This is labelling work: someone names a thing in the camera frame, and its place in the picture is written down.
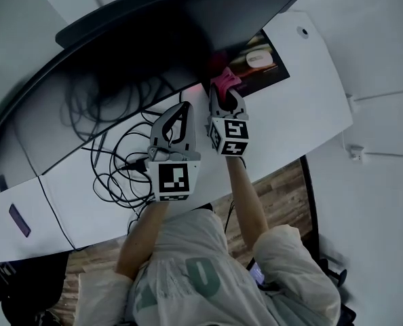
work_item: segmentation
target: shirt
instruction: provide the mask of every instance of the shirt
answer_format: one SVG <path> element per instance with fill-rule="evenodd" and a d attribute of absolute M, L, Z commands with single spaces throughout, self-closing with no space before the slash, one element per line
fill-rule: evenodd
<path fill-rule="evenodd" d="M 228 254 L 213 212 L 172 217 L 135 281 L 111 271 L 80 274 L 75 326 L 336 325 L 339 292 L 298 229 L 281 225 L 265 232 L 253 253 L 274 290 L 261 291 Z"/>

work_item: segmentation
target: computer mouse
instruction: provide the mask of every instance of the computer mouse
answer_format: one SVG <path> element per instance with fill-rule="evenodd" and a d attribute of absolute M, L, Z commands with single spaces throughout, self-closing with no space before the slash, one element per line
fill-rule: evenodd
<path fill-rule="evenodd" d="M 263 68 L 274 63 L 271 53 L 266 50 L 257 50 L 247 54 L 247 63 L 253 69 Z"/>

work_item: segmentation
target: monitor screen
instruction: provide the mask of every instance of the monitor screen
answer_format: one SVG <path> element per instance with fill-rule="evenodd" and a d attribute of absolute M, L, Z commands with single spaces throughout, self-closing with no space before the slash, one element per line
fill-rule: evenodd
<path fill-rule="evenodd" d="M 42 175 L 114 125 L 217 76 L 296 0 L 118 0 L 57 35 L 63 50 L 0 117 L 8 187 Z"/>

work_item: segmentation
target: person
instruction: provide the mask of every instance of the person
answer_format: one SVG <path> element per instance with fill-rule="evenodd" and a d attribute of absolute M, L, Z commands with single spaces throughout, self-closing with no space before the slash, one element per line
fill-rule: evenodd
<path fill-rule="evenodd" d="M 336 325 L 337 288 L 296 228 L 268 228 L 243 162 L 226 160 L 242 237 L 270 291 L 228 254 L 212 211 L 164 221 L 169 204 L 157 202 L 129 233 L 115 271 L 80 274 L 75 326 Z"/>

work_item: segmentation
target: green letter on shirt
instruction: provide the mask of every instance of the green letter on shirt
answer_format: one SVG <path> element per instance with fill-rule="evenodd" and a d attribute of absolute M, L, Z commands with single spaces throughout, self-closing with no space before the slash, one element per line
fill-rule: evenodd
<path fill-rule="evenodd" d="M 215 295 L 220 289 L 220 278 L 212 262 L 205 257 L 188 258 L 186 265 L 194 289 L 205 298 Z M 203 270 L 206 281 L 203 281 L 202 272 L 200 270 Z"/>

